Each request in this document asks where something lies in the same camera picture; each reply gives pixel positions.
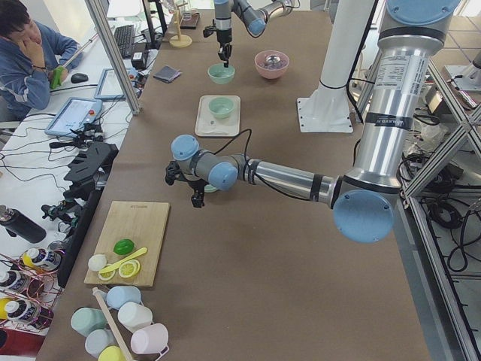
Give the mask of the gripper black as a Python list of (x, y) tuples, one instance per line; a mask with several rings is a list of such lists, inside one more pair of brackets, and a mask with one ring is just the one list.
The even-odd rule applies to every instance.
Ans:
[(191, 202), (194, 208), (204, 207), (204, 188), (207, 186), (207, 181), (191, 180), (180, 169), (177, 161), (171, 160), (165, 168), (165, 182), (168, 186), (172, 186), (176, 181), (187, 183), (193, 189)]
[(227, 29), (216, 29), (216, 36), (217, 36), (217, 41), (221, 45), (219, 47), (219, 58), (225, 62), (225, 67), (229, 67), (229, 61), (231, 57), (231, 51), (232, 51), (232, 29), (227, 28)]

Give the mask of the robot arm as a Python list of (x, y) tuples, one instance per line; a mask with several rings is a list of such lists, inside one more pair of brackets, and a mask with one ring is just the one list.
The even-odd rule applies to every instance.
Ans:
[[(374, 65), (371, 104), (353, 167), (343, 177), (328, 177), (248, 158), (245, 154), (217, 156), (201, 149), (191, 135), (177, 136), (171, 145), (174, 157), (166, 168), (165, 182), (187, 182), (194, 189), (192, 204), (204, 205), (207, 184), (218, 190), (232, 188), (237, 180), (264, 184), (288, 196), (322, 202), (334, 210), (334, 222), (347, 238), (371, 243), (386, 237), (394, 224), (394, 203), (401, 188), (396, 177), (407, 133), (411, 130), (429, 59), (443, 48), (452, 14), (460, 1), (386, 1)], [(299, 98), (298, 120), (302, 132), (342, 132), (341, 115), (347, 116), (346, 86), (363, 24), (368, 25), (376, 1), (339, 1), (319, 87), (309, 98)], [(265, 29), (271, 9), (287, 2), (272, 2), (254, 11), (247, 1), (214, 1), (215, 20), (204, 33), (217, 32), (219, 54), (225, 60), (231, 45), (231, 13), (238, 14), (249, 33)]]
[(229, 66), (232, 52), (232, 14), (235, 14), (244, 24), (245, 29), (253, 38), (261, 36), (270, 19), (285, 17), (297, 8), (294, 1), (271, 1), (264, 7), (255, 9), (246, 0), (219, 0), (214, 1), (214, 18), (212, 24), (203, 30), (205, 38), (216, 34), (219, 43), (218, 56), (223, 67)]

